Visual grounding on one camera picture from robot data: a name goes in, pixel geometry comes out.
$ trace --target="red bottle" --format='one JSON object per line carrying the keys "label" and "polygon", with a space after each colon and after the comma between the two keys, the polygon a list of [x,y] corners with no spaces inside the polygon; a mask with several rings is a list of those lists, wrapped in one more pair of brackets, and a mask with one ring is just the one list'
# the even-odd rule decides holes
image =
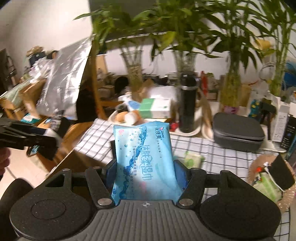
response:
{"label": "red bottle", "polygon": [[205,97],[207,97],[207,75],[202,71],[200,73],[200,78],[201,78],[201,82],[202,82],[202,91],[205,95]]}

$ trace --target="glass vase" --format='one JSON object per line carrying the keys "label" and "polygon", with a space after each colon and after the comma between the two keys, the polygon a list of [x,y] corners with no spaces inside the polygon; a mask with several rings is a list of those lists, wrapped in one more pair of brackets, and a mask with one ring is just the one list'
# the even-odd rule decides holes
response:
{"label": "glass vase", "polygon": [[137,92],[143,84],[142,50],[128,51],[121,54],[128,71],[128,82],[132,92]]}
{"label": "glass vase", "polygon": [[279,64],[275,68],[274,76],[271,80],[267,80],[268,88],[274,96],[281,95],[281,87],[284,81],[285,69],[283,64]]}
{"label": "glass vase", "polygon": [[183,71],[192,71],[195,69],[195,58],[196,52],[188,52],[188,51],[173,51],[175,57],[175,63],[177,67],[178,73],[178,82],[180,81],[180,75]]}
{"label": "glass vase", "polygon": [[239,55],[229,56],[229,70],[225,76],[220,96],[221,111],[236,114],[239,109],[241,77],[239,75]]}

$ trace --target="person's hand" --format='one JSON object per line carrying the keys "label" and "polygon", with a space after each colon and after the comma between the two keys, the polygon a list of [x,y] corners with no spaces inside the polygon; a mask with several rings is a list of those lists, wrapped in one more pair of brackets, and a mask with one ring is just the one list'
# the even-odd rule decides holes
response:
{"label": "person's hand", "polygon": [[5,172],[5,167],[9,165],[10,150],[7,147],[0,148],[0,175]]}

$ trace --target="green and white box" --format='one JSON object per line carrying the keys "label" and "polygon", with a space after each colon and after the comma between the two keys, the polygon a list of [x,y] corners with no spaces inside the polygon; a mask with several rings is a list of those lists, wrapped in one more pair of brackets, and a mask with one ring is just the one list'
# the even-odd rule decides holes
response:
{"label": "green and white box", "polygon": [[171,99],[143,99],[139,112],[143,119],[167,119],[172,117],[171,109]]}

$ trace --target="white ceiling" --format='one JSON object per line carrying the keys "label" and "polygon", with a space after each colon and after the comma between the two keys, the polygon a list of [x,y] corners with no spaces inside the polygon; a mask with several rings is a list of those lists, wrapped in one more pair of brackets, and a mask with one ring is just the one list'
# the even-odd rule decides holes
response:
{"label": "white ceiling", "polygon": [[22,8],[29,0],[10,0],[0,9],[0,40],[6,39]]}

